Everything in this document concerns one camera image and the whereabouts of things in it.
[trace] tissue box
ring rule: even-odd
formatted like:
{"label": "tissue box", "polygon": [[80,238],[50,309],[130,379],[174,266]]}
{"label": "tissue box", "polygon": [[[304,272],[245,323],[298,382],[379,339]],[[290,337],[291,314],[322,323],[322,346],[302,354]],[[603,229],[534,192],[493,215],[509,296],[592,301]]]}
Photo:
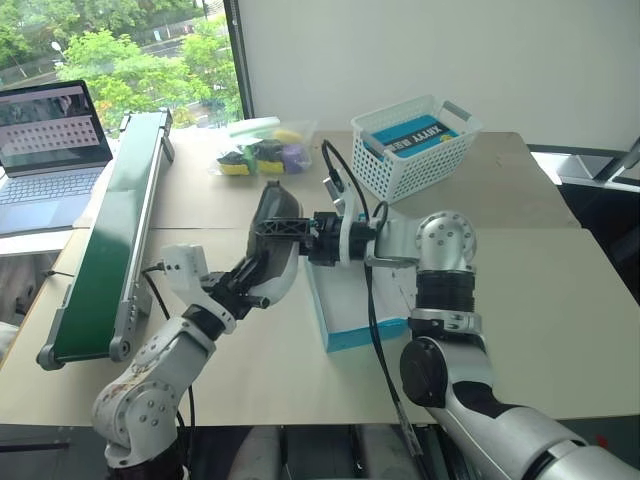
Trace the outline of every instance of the tissue box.
{"label": "tissue box", "polygon": [[[362,262],[348,268],[319,267],[305,260],[314,307],[327,352],[371,343],[367,313],[367,286]],[[380,338],[403,335],[415,305],[413,269],[373,269],[373,297]]]}
{"label": "tissue box", "polygon": [[437,118],[423,115],[372,133],[372,136],[399,157],[408,158],[458,134]]}

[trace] laptop screen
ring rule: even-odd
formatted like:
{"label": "laptop screen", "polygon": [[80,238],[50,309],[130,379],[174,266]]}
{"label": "laptop screen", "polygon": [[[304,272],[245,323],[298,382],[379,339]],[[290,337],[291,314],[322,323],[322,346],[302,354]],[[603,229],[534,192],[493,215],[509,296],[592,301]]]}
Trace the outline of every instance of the laptop screen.
{"label": "laptop screen", "polygon": [[105,164],[112,155],[83,81],[0,91],[8,175]]}

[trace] white basket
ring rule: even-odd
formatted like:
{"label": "white basket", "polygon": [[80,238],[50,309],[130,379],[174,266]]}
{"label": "white basket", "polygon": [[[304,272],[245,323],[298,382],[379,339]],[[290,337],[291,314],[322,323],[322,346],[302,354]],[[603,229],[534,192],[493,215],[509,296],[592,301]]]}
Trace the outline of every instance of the white basket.
{"label": "white basket", "polygon": [[[376,148],[378,142],[371,133],[423,115],[437,118],[455,130],[458,136],[407,158],[384,149],[384,152],[380,151],[383,154],[383,160],[380,160],[365,148],[363,137],[370,147]],[[351,125],[354,174],[378,199],[389,203],[451,175],[482,128],[482,124],[469,113],[448,100],[439,101],[433,95],[357,116],[351,120]],[[382,145],[378,145],[377,149],[382,150]]]}

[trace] green conveyor belt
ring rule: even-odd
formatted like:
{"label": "green conveyor belt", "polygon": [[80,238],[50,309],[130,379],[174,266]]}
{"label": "green conveyor belt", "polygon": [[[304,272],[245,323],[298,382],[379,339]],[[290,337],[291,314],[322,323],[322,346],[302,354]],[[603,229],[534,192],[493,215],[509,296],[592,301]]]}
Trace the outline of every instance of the green conveyor belt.
{"label": "green conveyor belt", "polygon": [[146,200],[148,189],[155,188],[158,151],[162,150],[158,148],[159,135],[163,135],[166,115],[131,116],[82,263],[65,305],[56,312],[49,341],[38,356],[44,368],[110,354],[113,358],[110,349],[118,330],[115,322],[122,319],[119,310],[126,300],[135,249],[144,244],[145,235],[139,229],[141,222],[142,230],[147,228],[145,201],[150,201]]}

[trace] green foliage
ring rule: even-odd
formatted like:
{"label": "green foliage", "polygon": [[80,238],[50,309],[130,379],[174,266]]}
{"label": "green foliage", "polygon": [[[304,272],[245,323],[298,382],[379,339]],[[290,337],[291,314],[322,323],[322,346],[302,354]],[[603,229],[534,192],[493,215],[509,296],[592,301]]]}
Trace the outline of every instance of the green foliage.
{"label": "green foliage", "polygon": [[242,102],[225,16],[197,21],[182,51],[191,71],[211,89],[212,99],[224,104],[228,120],[241,119]]}
{"label": "green foliage", "polygon": [[[58,67],[58,77],[87,82],[106,128],[117,127],[127,110],[175,110],[211,95],[182,58],[145,54],[127,35],[87,32],[72,37],[64,54],[67,61]],[[181,118],[186,122],[189,117]]]}
{"label": "green foliage", "polygon": [[201,14],[193,0],[0,0],[0,70],[15,65],[7,52],[25,62],[85,31],[133,35]]}
{"label": "green foliage", "polygon": [[17,0],[2,0],[0,19],[0,66],[15,65],[15,58],[29,50],[29,45],[20,31]]}
{"label": "green foliage", "polygon": [[[193,0],[0,0],[0,70],[35,58],[44,64],[63,61],[57,77],[87,82],[106,128],[117,127],[127,110],[165,106],[176,126],[192,125],[187,105],[196,101],[214,109],[224,105],[216,115],[238,120],[242,104],[224,14],[196,21],[195,33],[184,37],[183,58],[154,56],[136,43],[155,42],[152,28],[164,32],[165,26],[202,15],[194,5]],[[52,41],[62,46],[63,58],[52,50]]]}

